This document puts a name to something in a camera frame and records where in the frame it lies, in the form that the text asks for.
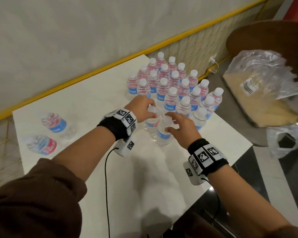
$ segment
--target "person's left hand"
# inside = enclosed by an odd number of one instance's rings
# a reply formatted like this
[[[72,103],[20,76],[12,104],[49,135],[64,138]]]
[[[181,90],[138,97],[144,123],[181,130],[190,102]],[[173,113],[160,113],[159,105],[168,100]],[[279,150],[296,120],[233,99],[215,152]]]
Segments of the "person's left hand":
[[[156,106],[153,99],[148,98],[147,96],[141,95],[141,96],[136,96],[124,108],[133,112],[133,114],[137,117],[138,123],[142,123],[143,121],[145,121],[147,119],[157,117],[157,115],[155,113],[147,111],[149,104],[154,107]]]

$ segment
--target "water bottle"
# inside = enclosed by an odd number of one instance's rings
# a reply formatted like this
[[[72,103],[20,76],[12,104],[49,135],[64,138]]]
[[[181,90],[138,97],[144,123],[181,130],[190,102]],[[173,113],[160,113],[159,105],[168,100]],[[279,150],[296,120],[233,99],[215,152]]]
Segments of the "water bottle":
[[[213,96],[206,96],[205,100],[199,104],[199,107],[205,108],[207,110],[206,119],[209,119],[215,111],[214,101],[215,99]]]
[[[194,121],[197,130],[200,130],[206,124],[207,110],[198,107],[197,110],[190,114],[190,119]]]
[[[169,86],[170,87],[178,87],[179,86],[179,83],[180,83],[180,80],[179,80],[179,72],[174,70],[172,73],[171,73],[171,77],[169,78]]]
[[[148,85],[151,90],[151,98],[156,98],[158,84],[159,84],[158,73],[155,70],[152,70],[148,77]]]
[[[127,88],[130,99],[133,99],[135,96],[137,96],[137,87],[138,87],[138,78],[137,75],[134,73],[131,73],[129,75],[129,78],[127,80]]]
[[[214,101],[215,110],[218,108],[218,106],[223,101],[223,98],[222,98],[223,92],[224,92],[224,90],[222,88],[216,88],[215,91],[208,94],[209,96],[213,96],[215,99],[215,101]]]
[[[148,78],[148,75],[149,75],[149,72],[147,71],[147,67],[145,65],[142,65],[140,67],[139,72],[137,73],[138,80],[140,80],[142,78],[147,79]]]
[[[33,135],[24,139],[28,149],[40,155],[49,155],[56,149],[56,141],[45,135]]]
[[[169,57],[169,61],[168,61],[168,66],[169,66],[169,72],[170,75],[171,73],[176,70],[176,63],[175,63],[175,57]]]
[[[157,114],[157,116],[158,116],[157,118],[147,119],[145,121],[145,129],[149,133],[154,134],[158,130],[158,123],[160,121],[160,116],[159,116],[159,113],[157,112],[157,110],[154,106],[149,106],[148,107],[148,112],[153,112],[153,113]]]
[[[160,146],[164,146],[170,143],[171,134],[169,132],[165,132],[165,128],[172,127],[173,121],[170,116],[164,116],[162,120],[160,120],[158,124],[158,137],[157,143]]]
[[[161,70],[158,73],[158,77],[159,77],[159,79],[161,79],[161,78],[169,79],[170,71],[169,71],[169,66],[166,63],[162,64]]]
[[[180,100],[185,97],[188,96],[188,94],[190,93],[190,88],[189,88],[189,80],[187,78],[183,79],[183,81],[179,84],[179,87],[177,88],[177,94],[180,98]]]
[[[161,70],[161,66],[163,64],[166,64],[167,61],[164,59],[164,53],[163,52],[158,52],[158,58],[157,58],[157,66],[158,66],[158,71]]]
[[[44,127],[54,133],[58,133],[64,139],[71,139],[76,134],[75,128],[55,113],[41,114],[41,123]]]
[[[209,90],[208,90],[208,84],[209,83],[210,82],[207,79],[202,79],[202,81],[198,85],[198,87],[201,89],[201,94],[200,95],[201,95],[201,100],[202,101],[206,98],[206,96],[209,92]]]
[[[177,65],[177,71],[179,72],[180,82],[182,82],[182,80],[186,78],[186,71],[184,70],[184,68],[185,68],[185,64],[182,62],[180,62]]]
[[[171,87],[164,97],[164,114],[167,112],[175,112],[175,106],[179,100],[177,88]]]
[[[178,114],[184,114],[185,116],[189,116],[191,112],[191,104],[190,104],[189,96],[185,96],[176,104],[175,112]]]
[[[193,88],[198,84],[197,70],[193,69],[187,76],[187,79],[190,81],[189,87],[190,91],[192,91]]]
[[[164,105],[164,97],[169,91],[168,80],[166,78],[161,78],[157,87],[157,101],[156,105],[159,107],[163,107]]]
[[[192,111],[197,110],[197,107],[198,107],[199,103],[201,102],[200,93],[201,93],[201,89],[198,86],[196,86],[193,88],[193,90],[189,94],[189,97],[191,99]]]
[[[147,66],[147,71],[150,73],[152,70],[158,71],[157,60],[155,58],[150,58],[149,64]]]
[[[147,84],[146,79],[142,78],[142,79],[139,80],[139,84],[138,84],[138,87],[137,87],[137,94],[138,94],[138,96],[145,95],[148,98],[151,97],[151,88]]]

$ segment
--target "hand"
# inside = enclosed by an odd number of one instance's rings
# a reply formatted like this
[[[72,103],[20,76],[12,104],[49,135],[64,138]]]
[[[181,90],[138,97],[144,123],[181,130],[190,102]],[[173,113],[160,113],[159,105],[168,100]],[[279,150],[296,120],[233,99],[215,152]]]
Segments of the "hand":
[[[133,114],[137,117],[138,123],[142,123],[147,119],[157,118],[157,115],[155,113],[147,111],[149,104],[154,107],[156,106],[153,99],[148,98],[144,95],[136,96],[133,100],[131,100],[130,103],[125,106],[125,109],[133,112]]]
[[[188,149],[191,143],[202,138],[195,127],[194,121],[187,116],[174,112],[168,112],[165,115],[170,116],[172,120],[175,120],[173,122],[180,126],[179,129],[168,127],[165,128],[165,131],[171,133],[183,148]]]

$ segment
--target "person's right hand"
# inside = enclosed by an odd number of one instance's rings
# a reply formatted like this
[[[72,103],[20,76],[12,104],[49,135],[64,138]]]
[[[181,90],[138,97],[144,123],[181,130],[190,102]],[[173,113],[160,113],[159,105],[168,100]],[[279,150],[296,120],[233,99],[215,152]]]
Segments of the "person's right hand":
[[[171,133],[177,142],[185,149],[188,149],[191,143],[202,138],[197,131],[194,121],[183,114],[168,112],[165,115],[170,116],[175,124],[180,126],[179,129],[172,127],[165,128],[166,132]]]

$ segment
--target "rolled-up sleeve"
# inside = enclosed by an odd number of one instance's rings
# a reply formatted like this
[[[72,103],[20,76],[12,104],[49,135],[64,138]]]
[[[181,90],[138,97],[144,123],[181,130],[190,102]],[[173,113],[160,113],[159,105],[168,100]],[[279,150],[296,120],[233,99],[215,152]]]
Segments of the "rolled-up sleeve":
[[[40,159],[0,187],[0,237],[79,237],[85,183],[63,165]]]

